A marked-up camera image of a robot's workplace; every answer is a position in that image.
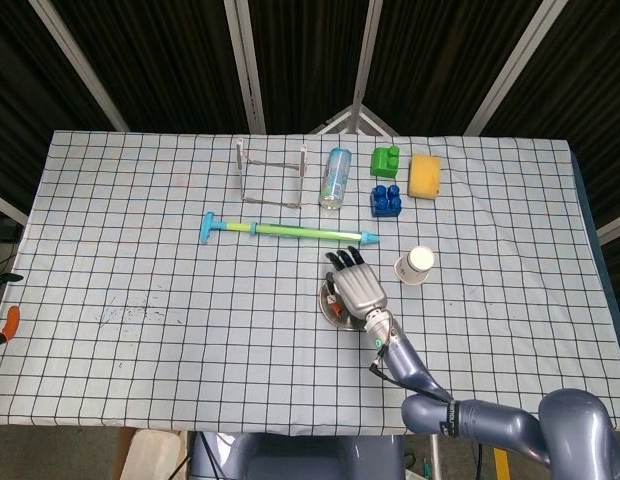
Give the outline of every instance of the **sponge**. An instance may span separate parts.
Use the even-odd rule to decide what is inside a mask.
[[[440,171],[439,157],[413,156],[412,162],[410,162],[408,195],[432,200],[437,198]]]

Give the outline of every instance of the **blue lego brick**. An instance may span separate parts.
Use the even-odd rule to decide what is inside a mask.
[[[370,193],[370,210],[373,217],[398,217],[401,212],[401,198],[399,187],[391,185],[388,188],[377,185]]]

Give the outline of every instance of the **robotic hand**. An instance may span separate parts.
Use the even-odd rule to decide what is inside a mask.
[[[455,401],[432,377],[392,313],[388,297],[359,251],[326,257],[337,270],[326,281],[348,312],[365,320],[396,385],[416,392],[403,402],[403,421],[414,433],[442,433],[509,450],[551,468],[553,480],[620,480],[620,446],[603,403],[594,395],[562,389],[543,398],[539,420],[519,408],[481,400]]]

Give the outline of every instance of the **checkered tablecloth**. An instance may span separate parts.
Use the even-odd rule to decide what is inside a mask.
[[[57,132],[14,271],[17,337],[0,347],[0,423],[390,434],[406,392],[370,374],[365,333],[337,331],[317,292],[339,245],[214,232],[202,215],[382,236],[362,254],[389,308],[455,398],[532,413],[585,388],[620,427],[620,351],[564,141],[246,136],[254,160],[298,162],[303,208],[241,202],[237,137]],[[398,218],[374,219],[377,146],[401,149]],[[317,204],[334,147],[353,153],[344,206]],[[407,197],[413,154],[441,158],[435,201]],[[250,166],[250,196],[294,201],[292,169]],[[393,264],[437,255],[420,287]]]

